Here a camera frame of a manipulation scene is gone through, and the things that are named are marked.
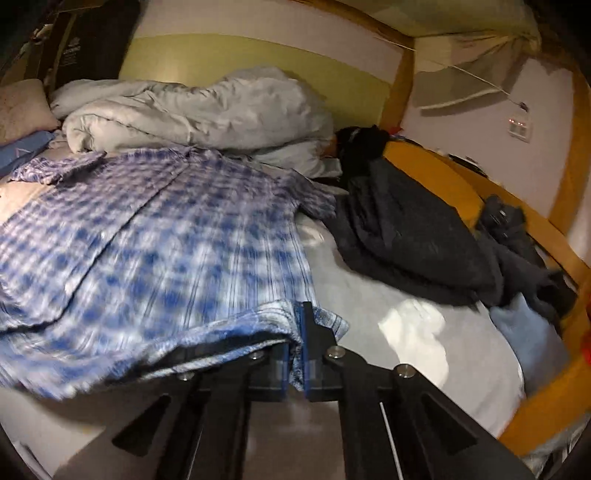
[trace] metal bolt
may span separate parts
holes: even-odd
[[[263,350],[257,350],[249,355],[251,360],[259,360],[259,358],[263,358],[265,356],[265,352]]]
[[[345,353],[347,353],[347,350],[339,345],[333,345],[326,349],[326,355],[330,358],[342,358]]]
[[[182,374],[178,374],[177,378],[182,381],[182,382],[188,382],[189,380],[191,380],[193,377],[195,376],[195,374],[193,372],[184,372]]]
[[[396,367],[396,373],[399,377],[411,378],[414,377],[414,374],[417,373],[417,370],[412,365],[400,364]]]

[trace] blue plaid shirt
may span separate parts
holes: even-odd
[[[335,201],[295,171],[273,179],[216,151],[142,149],[13,177],[58,183],[2,227],[3,385],[71,397],[179,346],[213,351],[150,377],[301,342],[300,302],[315,298],[294,213],[322,218]],[[346,331],[334,314],[316,319]]]

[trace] wooden beam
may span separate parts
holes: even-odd
[[[384,103],[382,118],[379,122],[381,129],[390,131],[393,128],[400,127],[413,90],[413,78],[414,52],[405,49],[402,52],[402,58],[400,59],[400,65],[398,65],[396,78],[390,88],[390,94]]]
[[[379,20],[376,20],[374,17],[362,12],[361,10],[357,10],[354,7],[350,7],[349,5],[342,4],[341,2],[337,2],[336,0],[292,0],[293,2],[298,2],[299,4],[308,5],[310,7],[317,8],[324,12],[328,12],[334,15],[338,15],[339,17],[346,18],[347,20],[360,25],[361,27],[366,28],[380,37],[385,38],[386,40],[390,40],[396,43],[400,43],[405,47],[413,46],[413,38],[403,33],[399,32],[395,28],[389,27],[386,24],[383,24]]]
[[[591,164],[591,104],[587,80],[579,69],[573,72],[573,121],[570,149],[548,220],[568,233],[583,200]]]

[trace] pillow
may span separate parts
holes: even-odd
[[[0,88],[0,146],[59,126],[49,109],[41,80],[23,80]]]
[[[42,152],[51,140],[53,140],[53,134],[42,131],[0,147],[0,177],[8,175],[15,168],[27,163]]]
[[[384,157],[431,193],[454,207],[472,229],[484,205],[472,186],[432,152],[406,142],[389,142]]]

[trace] green wall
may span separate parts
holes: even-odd
[[[236,69],[274,65],[305,80],[325,101],[336,128],[379,121],[389,84],[337,60],[299,48],[219,34],[135,38],[121,79],[208,86]]]

